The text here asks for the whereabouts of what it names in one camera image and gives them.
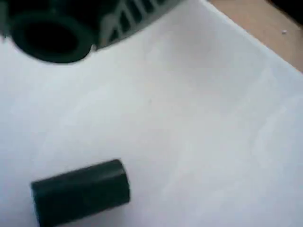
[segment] black plastic object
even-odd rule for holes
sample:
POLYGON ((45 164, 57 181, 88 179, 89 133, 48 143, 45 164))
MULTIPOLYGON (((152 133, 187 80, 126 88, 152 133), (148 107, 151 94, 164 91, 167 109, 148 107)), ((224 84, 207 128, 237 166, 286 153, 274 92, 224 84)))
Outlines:
POLYGON ((36 181, 31 189, 41 227, 67 223, 130 201, 127 175, 119 160, 36 181))
POLYGON ((302 2, 300 0, 269 0, 303 25, 302 2))
POLYGON ((145 28, 182 0, 0 0, 0 36, 26 54, 72 63, 145 28))

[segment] black cylinder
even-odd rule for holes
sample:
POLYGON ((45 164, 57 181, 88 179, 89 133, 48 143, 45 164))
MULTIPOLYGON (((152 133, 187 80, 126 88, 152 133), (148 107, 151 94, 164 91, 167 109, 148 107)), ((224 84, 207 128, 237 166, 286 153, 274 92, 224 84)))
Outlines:
POLYGON ((126 171, 119 160, 31 183, 41 227, 53 227, 130 201, 126 171))

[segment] white paper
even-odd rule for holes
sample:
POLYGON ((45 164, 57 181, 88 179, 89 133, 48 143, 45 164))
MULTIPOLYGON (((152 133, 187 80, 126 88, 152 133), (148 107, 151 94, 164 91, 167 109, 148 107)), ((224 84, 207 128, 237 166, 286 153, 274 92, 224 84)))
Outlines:
POLYGON ((67 227, 303 226, 303 77, 187 0, 73 65, 0 45, 0 226, 31 181, 120 158, 132 201, 67 227))

